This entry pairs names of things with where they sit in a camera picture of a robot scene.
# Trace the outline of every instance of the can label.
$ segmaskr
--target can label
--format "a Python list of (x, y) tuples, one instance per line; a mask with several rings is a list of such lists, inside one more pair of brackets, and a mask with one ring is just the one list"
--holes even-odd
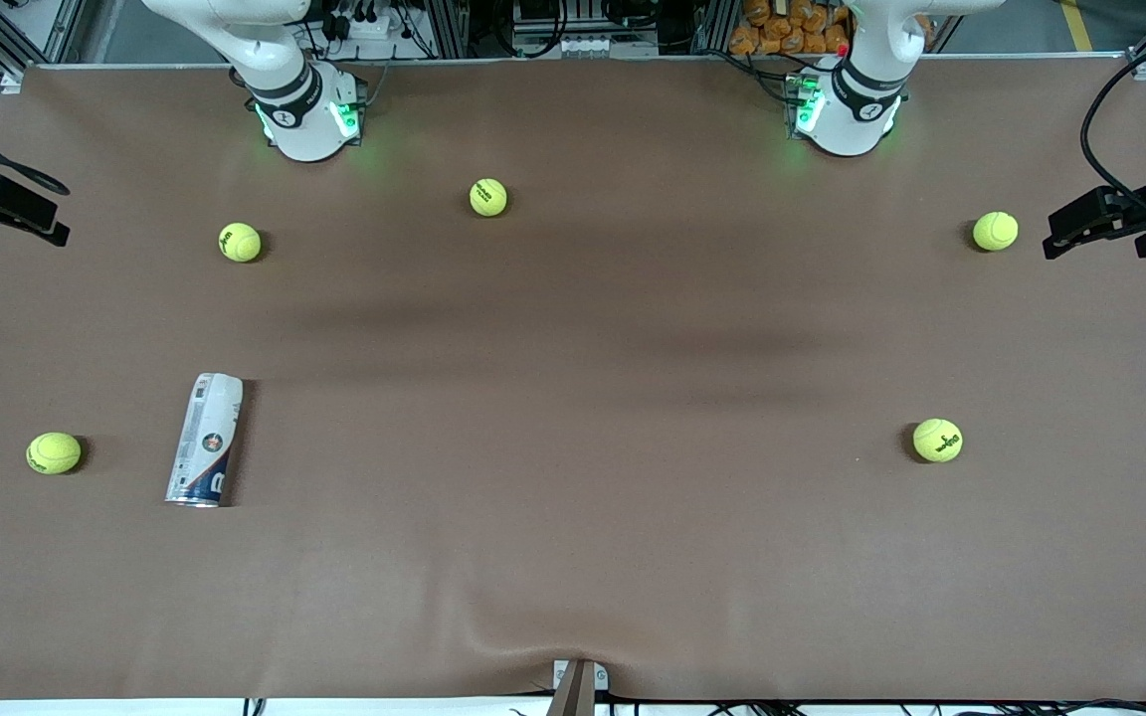
[(219, 508), (241, 411), (242, 380), (222, 373), (197, 376), (165, 501), (188, 508)]

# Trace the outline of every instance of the yellow tennis ball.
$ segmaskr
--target yellow tennis ball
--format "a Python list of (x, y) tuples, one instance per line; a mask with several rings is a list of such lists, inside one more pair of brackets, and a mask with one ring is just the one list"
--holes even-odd
[(219, 251), (223, 257), (228, 257), (237, 263), (245, 263), (259, 257), (260, 249), (264, 247), (259, 239), (259, 231), (250, 223), (228, 223), (219, 231)]
[(945, 418), (929, 418), (913, 431), (913, 449), (933, 463), (949, 463), (963, 451), (963, 432)]
[(1000, 251), (1020, 236), (1020, 223), (1006, 212), (990, 212), (979, 218), (972, 230), (975, 245), (986, 251)]
[(507, 187), (497, 180), (480, 180), (471, 186), (471, 207), (481, 217), (496, 217), (507, 207)]
[(60, 472), (72, 471), (78, 458), (83, 457), (83, 448), (78, 440), (68, 433), (42, 433), (24, 451), (29, 466), (44, 475), (58, 475)]

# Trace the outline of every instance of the brown table surface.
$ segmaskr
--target brown table surface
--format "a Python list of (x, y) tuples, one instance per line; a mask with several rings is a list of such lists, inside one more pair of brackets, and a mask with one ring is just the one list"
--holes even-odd
[[(219, 71), (29, 73), (0, 148), (73, 233), (0, 230), (0, 698), (568, 655), (634, 698), (1146, 698), (1146, 261), (1038, 247), (1117, 66), (923, 63), (846, 160), (723, 64), (399, 68), (313, 166)], [(1146, 82), (1097, 144), (1146, 181)], [(992, 208), (1023, 236), (983, 254)], [(164, 506), (204, 371), (251, 390), (237, 506)], [(906, 455), (931, 416), (955, 463)], [(29, 471), (45, 431), (81, 471)]]

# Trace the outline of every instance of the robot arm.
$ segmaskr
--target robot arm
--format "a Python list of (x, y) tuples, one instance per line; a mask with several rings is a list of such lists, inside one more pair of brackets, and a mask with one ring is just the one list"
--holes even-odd
[(818, 86), (818, 107), (800, 134), (831, 155), (856, 157), (892, 131), (901, 91), (923, 57), (918, 14), (967, 15), (991, 10), (1005, 0), (849, 0), (856, 15), (850, 53), (825, 58), (822, 70), (804, 70)]
[(308, 11), (308, 0), (144, 0), (204, 41), (254, 95), (264, 134), (299, 162), (324, 159), (360, 136), (363, 103), (356, 78), (305, 58), (285, 23)]

